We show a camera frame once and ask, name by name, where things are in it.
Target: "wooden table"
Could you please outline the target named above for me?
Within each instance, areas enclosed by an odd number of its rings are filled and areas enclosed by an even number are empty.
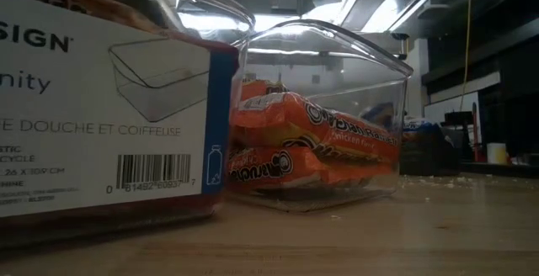
[[[539,274],[539,180],[400,185],[307,215],[230,203],[196,225],[4,258],[0,276]]]

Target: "clear plastic container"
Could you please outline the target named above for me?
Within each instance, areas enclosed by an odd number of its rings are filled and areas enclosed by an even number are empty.
[[[309,211],[389,195],[412,69],[359,35],[293,20],[250,41],[234,114],[234,196]]]

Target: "product label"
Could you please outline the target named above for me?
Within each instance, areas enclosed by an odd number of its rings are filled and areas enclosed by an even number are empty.
[[[0,217],[221,190],[236,56],[33,0],[0,10]]]

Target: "wooden countertop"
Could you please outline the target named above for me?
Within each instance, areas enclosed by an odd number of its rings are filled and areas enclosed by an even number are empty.
[[[0,276],[539,274],[539,180],[400,185],[389,199],[306,215],[229,203],[195,225],[4,258]]]

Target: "yellow cable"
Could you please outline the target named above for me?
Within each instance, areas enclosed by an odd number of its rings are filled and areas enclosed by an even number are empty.
[[[466,51],[465,51],[465,61],[464,61],[464,81],[462,82],[462,96],[461,96],[461,108],[460,112],[462,112],[462,105],[464,104],[464,94],[466,93],[466,83],[468,79],[468,58],[470,56],[470,34],[471,34],[471,26],[472,26],[472,0],[468,0],[468,17],[467,17],[467,30],[466,30]]]

